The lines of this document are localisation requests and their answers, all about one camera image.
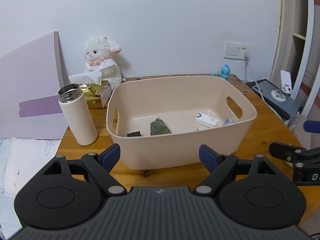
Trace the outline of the purple white headboard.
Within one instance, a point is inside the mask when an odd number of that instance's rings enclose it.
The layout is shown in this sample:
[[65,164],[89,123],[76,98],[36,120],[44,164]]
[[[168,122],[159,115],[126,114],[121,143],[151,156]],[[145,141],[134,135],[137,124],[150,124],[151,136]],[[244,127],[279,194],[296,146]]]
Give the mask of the purple white headboard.
[[57,31],[1,57],[1,138],[62,139],[64,86]]

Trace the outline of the white phone stand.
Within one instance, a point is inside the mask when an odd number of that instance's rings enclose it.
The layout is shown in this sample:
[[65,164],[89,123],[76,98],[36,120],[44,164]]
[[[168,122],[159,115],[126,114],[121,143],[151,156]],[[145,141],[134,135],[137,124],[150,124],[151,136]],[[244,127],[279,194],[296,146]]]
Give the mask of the white phone stand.
[[279,102],[285,102],[287,96],[292,94],[291,74],[287,71],[280,71],[281,87],[271,91],[271,96]]

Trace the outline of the white bed pillow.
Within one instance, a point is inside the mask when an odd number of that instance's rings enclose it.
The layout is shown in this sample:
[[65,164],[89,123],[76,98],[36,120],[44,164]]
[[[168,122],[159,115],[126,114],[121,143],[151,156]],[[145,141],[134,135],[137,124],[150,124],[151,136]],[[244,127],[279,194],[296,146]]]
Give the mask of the white bed pillow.
[[3,193],[15,197],[57,153],[61,140],[10,139]]

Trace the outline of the white wall socket plate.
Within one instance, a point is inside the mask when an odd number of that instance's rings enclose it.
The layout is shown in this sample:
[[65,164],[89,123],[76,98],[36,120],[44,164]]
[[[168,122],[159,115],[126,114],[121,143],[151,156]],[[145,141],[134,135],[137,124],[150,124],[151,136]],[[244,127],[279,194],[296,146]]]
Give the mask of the white wall socket plate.
[[245,60],[246,55],[252,55],[252,46],[234,41],[225,42],[225,59]]

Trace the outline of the dark grey flat device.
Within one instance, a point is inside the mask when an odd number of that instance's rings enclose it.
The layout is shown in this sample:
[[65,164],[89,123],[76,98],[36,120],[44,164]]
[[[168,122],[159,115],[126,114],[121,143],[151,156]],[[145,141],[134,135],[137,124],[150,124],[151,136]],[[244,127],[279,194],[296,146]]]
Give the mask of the dark grey flat device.
[[246,85],[259,96],[263,96],[265,102],[276,111],[283,120],[289,120],[302,109],[297,101],[293,100],[289,95],[282,92],[280,88],[266,79],[257,82],[247,82]]

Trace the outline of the hello kitty small box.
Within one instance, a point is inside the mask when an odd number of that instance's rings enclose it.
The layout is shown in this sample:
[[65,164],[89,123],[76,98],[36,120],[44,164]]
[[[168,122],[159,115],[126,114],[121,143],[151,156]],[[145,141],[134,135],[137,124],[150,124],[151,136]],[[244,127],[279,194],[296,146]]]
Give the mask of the hello kitty small box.
[[140,131],[136,131],[136,132],[131,132],[127,134],[127,137],[141,137],[142,134]]

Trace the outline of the blue toy figurine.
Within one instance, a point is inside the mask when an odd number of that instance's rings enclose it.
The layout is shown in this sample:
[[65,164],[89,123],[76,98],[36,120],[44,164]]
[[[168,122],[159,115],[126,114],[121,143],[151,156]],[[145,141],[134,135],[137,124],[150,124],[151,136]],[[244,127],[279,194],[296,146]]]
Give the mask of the blue toy figurine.
[[230,74],[230,68],[228,65],[225,64],[220,69],[220,77],[224,80],[228,80],[229,74]]

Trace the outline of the white wooden shelf frame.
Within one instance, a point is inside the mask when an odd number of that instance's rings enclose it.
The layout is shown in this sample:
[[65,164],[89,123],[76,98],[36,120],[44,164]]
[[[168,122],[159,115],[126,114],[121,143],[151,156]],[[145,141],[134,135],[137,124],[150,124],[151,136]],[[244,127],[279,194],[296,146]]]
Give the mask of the white wooden shelf frame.
[[319,0],[281,0],[280,29],[270,81],[280,85],[280,71],[291,73],[302,114],[319,106]]

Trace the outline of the white blue small box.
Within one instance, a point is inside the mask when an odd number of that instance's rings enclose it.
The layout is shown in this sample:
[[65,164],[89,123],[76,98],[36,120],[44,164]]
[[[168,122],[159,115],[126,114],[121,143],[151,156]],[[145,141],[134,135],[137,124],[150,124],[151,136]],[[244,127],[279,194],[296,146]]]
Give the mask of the white blue small box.
[[219,120],[217,118],[206,115],[204,113],[199,113],[196,116],[196,123],[208,128],[214,128],[217,125],[218,121]]

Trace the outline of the white thermos bottle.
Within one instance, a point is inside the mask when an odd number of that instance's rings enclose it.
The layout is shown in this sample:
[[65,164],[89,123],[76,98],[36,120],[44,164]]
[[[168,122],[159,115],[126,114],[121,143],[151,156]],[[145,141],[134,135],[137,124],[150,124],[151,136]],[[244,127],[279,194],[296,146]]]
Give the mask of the white thermos bottle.
[[97,129],[79,85],[66,85],[58,94],[59,105],[77,143],[87,146],[95,142],[98,137]]

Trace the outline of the green seed snack packet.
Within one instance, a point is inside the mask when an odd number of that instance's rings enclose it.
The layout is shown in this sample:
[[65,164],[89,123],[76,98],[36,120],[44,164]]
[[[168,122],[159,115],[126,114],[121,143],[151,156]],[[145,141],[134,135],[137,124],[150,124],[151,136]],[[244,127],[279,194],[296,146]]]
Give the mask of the green seed snack packet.
[[172,131],[170,128],[160,117],[157,117],[156,120],[150,123],[150,135],[164,135],[171,133]]

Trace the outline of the white plush bunny toy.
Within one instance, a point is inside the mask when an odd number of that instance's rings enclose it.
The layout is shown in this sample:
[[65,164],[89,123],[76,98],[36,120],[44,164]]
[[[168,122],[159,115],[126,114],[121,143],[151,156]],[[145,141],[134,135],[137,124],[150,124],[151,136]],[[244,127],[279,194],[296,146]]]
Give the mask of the white plush bunny toy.
[[107,81],[111,90],[122,83],[119,66],[113,56],[121,52],[120,45],[107,37],[90,37],[85,41],[85,72],[101,72],[101,80]]

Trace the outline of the gold tissue box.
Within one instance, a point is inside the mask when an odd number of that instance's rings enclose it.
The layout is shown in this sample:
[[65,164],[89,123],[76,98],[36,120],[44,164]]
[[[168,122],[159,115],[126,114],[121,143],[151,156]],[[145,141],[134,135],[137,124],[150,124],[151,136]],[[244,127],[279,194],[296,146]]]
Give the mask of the gold tissue box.
[[101,72],[84,72],[68,77],[77,83],[85,95],[89,108],[104,108],[112,94],[110,84],[103,81]]

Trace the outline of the beige plastic storage basket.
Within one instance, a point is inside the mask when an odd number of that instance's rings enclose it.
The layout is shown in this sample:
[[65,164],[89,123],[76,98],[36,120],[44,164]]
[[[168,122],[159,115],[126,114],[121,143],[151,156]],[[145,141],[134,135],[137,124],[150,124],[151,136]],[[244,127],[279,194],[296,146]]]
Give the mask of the beige plastic storage basket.
[[[219,121],[214,128],[196,123],[204,113]],[[160,117],[171,134],[150,135]],[[199,161],[205,144],[217,153],[235,152],[257,111],[228,81],[214,76],[172,76],[125,82],[108,102],[106,127],[120,146],[123,164],[132,170],[154,170]],[[223,126],[227,118],[235,124]],[[127,137],[140,131],[141,137]]]

